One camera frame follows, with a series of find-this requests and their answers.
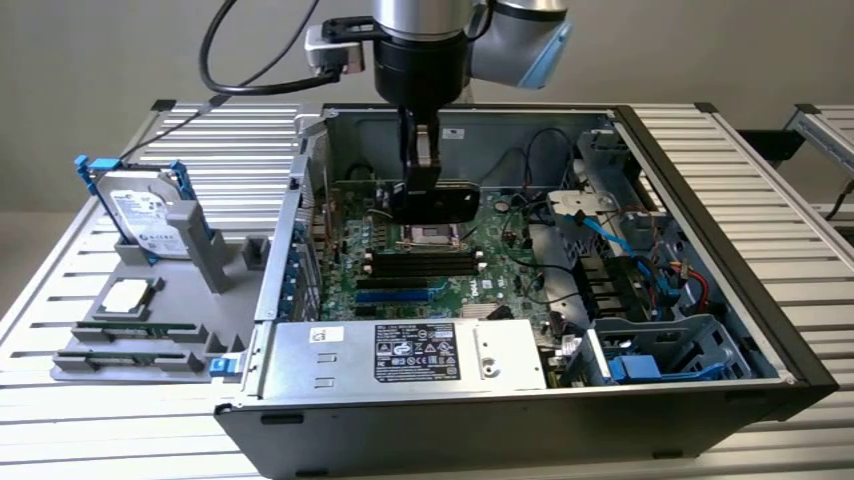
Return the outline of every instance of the white wall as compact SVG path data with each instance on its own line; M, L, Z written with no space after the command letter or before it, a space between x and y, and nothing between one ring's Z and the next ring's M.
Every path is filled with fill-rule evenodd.
M244 0L214 46L237 81L280 48L308 0ZM314 19L368 12L321 0ZM74 210L70 160L115 155L155 98L198 100L196 53L214 0L0 0L0 210ZM851 0L576 0L576 29L538 92L477 84L478 101L712 102L736 126L779 126L796 102L854 103ZM305 74L294 52L273 72ZM376 100L369 74L288 101ZM785 167L809 195L827 162Z

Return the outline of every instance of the hard drive label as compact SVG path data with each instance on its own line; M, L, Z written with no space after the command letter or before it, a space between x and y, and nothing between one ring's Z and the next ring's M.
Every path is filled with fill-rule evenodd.
M380 383L458 380L452 323L374 327L373 378Z
M185 255L186 246L177 229L166 221L165 201L150 192L109 192L118 216L139 247L154 255Z

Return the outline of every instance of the warning label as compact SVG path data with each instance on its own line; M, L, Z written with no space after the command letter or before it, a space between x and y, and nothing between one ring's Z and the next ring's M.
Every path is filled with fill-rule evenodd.
M452 323L376 325L374 347L378 382L458 380Z

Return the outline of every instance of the wire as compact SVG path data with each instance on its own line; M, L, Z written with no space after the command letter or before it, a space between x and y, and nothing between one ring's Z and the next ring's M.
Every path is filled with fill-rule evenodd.
M502 224L502 226L501 226L501 235L500 235L500 238L504 238L504 233L506 233L506 226L509 225L509 221L510 221L512 217L513 217L513 216L514 216L520 211L522 211L524 209L533 208L534 206L541 205L541 204L544 204L544 203L548 203L548 201L542 200L542 201L538 201L538 202L529 203L529 204L526 204L526 205L522 205L522 206L520 206L520 207L516 207L516 209L514 209L512 212L509 212L509 213L506 214L506 219L504 220L504 224ZM524 267L534 268L534 269L552 268L552 269L554 269L554 270L560 270L561 272L565 272L568 275L572 275L572 270L569 270L568 268L565 268L565 267L564 267L564 266L561 266L561 265L549 265L549 264L541 264L541 263L525 262L524 260L521 260L521 259L518 259L518 258L513 257L513 256L512 256L512 254L506 251L506 246L505 246L505 244L504 244L502 242L501 242L501 248L502 248L502 250L504 250L504 255L506 255L506 258L508 258L513 263L516 263L516 264L518 264L518 265L521 265L521 266L524 266ZM568 295L564 295L562 297L560 297L560 298L557 298L557 299L554 299L554 300L542 301L542 300L536 300L536 299L533 299L533 298L530 298L530 297L529 297L529 295L528 295L529 290L528 290L528 289L525 289L525 298L526 298L532 303L534 303L534 304L537 304L537 305L550 305L550 304L552 304L552 303L554 303L554 302L560 302L561 300L565 300L566 298L570 298L570 297L573 297L573 296L576 296L576 295L580 295L580 292L574 292L574 293L570 293L570 294L568 294Z
M365 210L365 212L372 213L373 215L380 215L380 216L382 216L382 217L385 217L385 218L390 218L390 219L393 219L393 218L394 218L394 217L393 217L393 215L392 215L390 213L388 213L388 212L382 212L381 210L376 210L374 208L368 208L368 209Z
M489 31L489 27L492 26L492 17L494 16L496 3L497 0L485 0L485 18L482 20L482 27L480 28L480 32L473 37L468 38L468 43L473 43L480 40Z
M616 216L623 215L628 212L640 212L649 217L649 228L652 229L652 249L649 251L649 260L652 260L652 263L655 263L655 259L657 257L657 246L660 244L660 231L657 230L657 225L655 223L655 218L652 217L652 213L649 213L649 210L645 207L640 205L625 205L623 208L620 208L615 213L612 213L604 219L604 222L601 222L601 225L609 224L611 220Z
M844 186L844 189L839 193L839 196L836 197L836 203L832 204L832 209L827 213L824 220L829 221L832 220L832 217L836 216L836 213L839 213L839 209L841 208L844 198L851 194L851 192L854 192L854 180L848 182L848 184Z
M580 295L580 292L574 292L574 293L569 293L568 295L564 295L560 298L556 298L553 300L537 300L533 297L530 297L530 289L532 289L534 283L536 283L536 280L530 280L530 282L528 283L528 286L524 287L524 298L526 298L530 301L530 303L534 303L536 305L550 305L552 303L561 302L566 298L577 297Z
M669 262L669 268L679 273L681 271L681 263L679 262ZM708 281L705 280L705 277L703 277L700 275L700 273L693 270L693 268L688 267L688 276L696 280L696 282L699 283L700 286L700 298L696 301L696 308L697 311L700 308L704 308L707 303L708 303Z
M501 164L504 163L504 160L506 160L506 157L509 156L510 152L518 152L518 155L521 155L521 159L524 160L524 163L526 164L526 157L524 155L524 150L521 150L521 148L518 148L518 147L509 147L506 150L504 150L504 153L501 153L500 158L497 159L497 161L494 162L494 164L492 165L489 170L477 179L476 183L482 183L485 181L485 179L492 176L492 174L497 170L497 167L500 167Z
M468 237L470 237L470 235L477 231L477 228L480 228L480 225L474 225L472 227L470 230L468 230L468 233L465 233L465 235L462 235L461 237L458 237L458 241L461 242L462 240L465 240Z
M570 164L574 161L574 152L573 152L574 146L565 132L554 127L542 128L538 132L533 134L533 136L530 137L530 140L528 141L528 145L524 148L524 155L522 155L524 156L524 177L522 177L522 184L521 184L524 189L526 189L526 187L533 182L533 172L530 170L530 150L533 149L533 144L536 143L536 139L540 137L540 135L548 132L556 133L560 136L560 138L562 138L562 141L565 142L565 147L566 147L565 163Z
M246 86L249 83L252 83L258 78L261 78L264 75L266 75L266 72L269 72L272 67L274 67L278 64L281 59L289 53L290 49L293 48L293 45L296 44L296 41L298 40L298 37L302 34L302 30L305 29L305 25L308 24L308 21L310 20L310 17L312 17L312 15L314 13L314 10L317 8L317 4L318 3L320 3L320 0L312 0L310 5L308 7L308 11L305 12L305 16L302 17L302 20L301 20L301 22L298 24L298 28L293 32L293 35L290 35L290 38L288 39L288 41L286 41L286 43L284 45L284 48L281 49L278 54L274 56L274 58L269 62L266 62L266 65L264 65L257 72L254 72L242 82L240 82L240 84L238 84L240 86ZM228 100L230 100L230 95L214 95L214 96L212 96L208 99L206 104L201 108L198 108L196 110L196 113L193 113L189 117L186 117L186 119L181 123L178 123L173 127L168 128L166 130L159 132L157 135L150 137L147 140L139 141L135 145L133 145L121 154L118 159L119 160L125 160L139 148L146 147L147 145L154 143L157 140L159 140L161 138L164 138L168 135L170 135L174 131L177 131L181 128L184 128L186 125L189 125L189 123L193 120L196 120L197 118L200 118L204 115L206 115L210 112L210 110L213 110L214 108L221 107L225 104L225 102L228 102Z
M329 70L322 72L320 75L312 78L305 78L302 80L296 80L293 82L276 83L270 85L224 85L217 83L210 77L210 46L213 44L213 39L216 38L216 33L218 28L228 16L228 12L233 8L237 0L225 0L222 2L222 6L220 7L216 15L213 16L213 20L210 21L210 25L208 26L208 30L204 34L204 39L201 40L201 48L198 49L198 75L201 76L201 81L204 85L213 90L216 93L230 95L230 96L266 96L266 95L282 95L286 93L298 92L302 90L308 90L310 88L320 87L322 85L328 85L329 83L334 83L340 80L340 69ZM301 33L305 25L308 24L308 20L310 19L310 14L317 7L318 0L313 0L310 7L308 9L308 15L302 18L300 23L297 32Z

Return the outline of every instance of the black ram slot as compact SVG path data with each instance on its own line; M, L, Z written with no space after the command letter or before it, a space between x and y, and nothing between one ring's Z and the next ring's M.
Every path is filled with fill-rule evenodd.
M366 264L370 266L373 278L464 277L477 274L476 251L373 253Z
M373 262L440 262L444 260L472 260L474 252L449 252L449 253L373 253Z
M400 278L388 280L382 278L365 278L356 280L358 290L413 290L429 288L429 282L422 278Z
M374 278L404 278L404 277L470 277L477 274L476 268L441 270L430 269L373 269L370 276Z

